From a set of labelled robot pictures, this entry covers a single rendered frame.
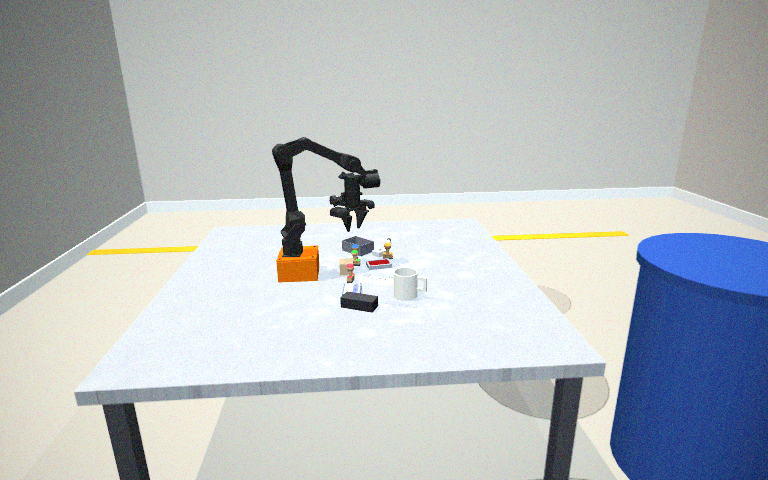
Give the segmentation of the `white mug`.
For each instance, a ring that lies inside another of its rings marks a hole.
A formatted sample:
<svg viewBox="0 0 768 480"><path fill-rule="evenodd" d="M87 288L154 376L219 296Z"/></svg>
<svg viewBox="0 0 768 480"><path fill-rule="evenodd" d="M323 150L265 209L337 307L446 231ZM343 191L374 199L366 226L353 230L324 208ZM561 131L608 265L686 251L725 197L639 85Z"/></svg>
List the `white mug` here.
<svg viewBox="0 0 768 480"><path fill-rule="evenodd" d="M423 281L423 287L418 287L418 280ZM418 292L427 292L427 277L418 276L418 271L409 267L397 268L393 271L393 295L396 299L413 300Z"/></svg>

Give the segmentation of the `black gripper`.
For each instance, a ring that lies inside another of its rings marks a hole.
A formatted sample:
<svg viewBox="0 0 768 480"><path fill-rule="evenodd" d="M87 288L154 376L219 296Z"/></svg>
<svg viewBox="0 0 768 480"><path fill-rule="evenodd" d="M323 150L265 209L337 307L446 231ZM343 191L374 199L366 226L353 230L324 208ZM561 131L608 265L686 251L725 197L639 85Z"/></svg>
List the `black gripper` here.
<svg viewBox="0 0 768 480"><path fill-rule="evenodd" d="M350 211L354 211L356 213L357 228L360 229L364 218L369 212L369 210L367 210L366 207L368 207L369 209L373 209L375 208L375 203L372 200L367 200L367 199L360 200L360 196L362 195L362 192L360 192L360 190L345 191L345 192L342 192L342 195L345 196L345 203L343 203L343 206L345 206L345 208L339 207L339 206L331 208L330 216L341 218L347 232L350 232L351 222L352 222L352 216L350 215Z"/></svg>

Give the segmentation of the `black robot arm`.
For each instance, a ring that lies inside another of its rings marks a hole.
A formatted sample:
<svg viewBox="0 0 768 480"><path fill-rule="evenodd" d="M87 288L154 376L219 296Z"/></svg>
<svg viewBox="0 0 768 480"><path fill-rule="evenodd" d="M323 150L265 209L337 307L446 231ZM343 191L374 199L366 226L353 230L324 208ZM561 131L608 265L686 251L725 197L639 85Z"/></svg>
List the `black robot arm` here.
<svg viewBox="0 0 768 480"><path fill-rule="evenodd" d="M352 173L342 172L338 177L344 179L345 191L358 191L360 185L366 188L376 188L380 186L380 177L377 169L364 170L359 158L336 152L306 137L288 142L286 144L276 144L272 149L272 154L280 172L284 199L286 204L286 225L280 231L283 236L282 257L300 257L303 253L303 242L301 235L305 231L305 215L298 210L296 193L292 176L293 156L308 150L329 160L332 160L345 170ZM354 175L354 173L360 175Z"/></svg>

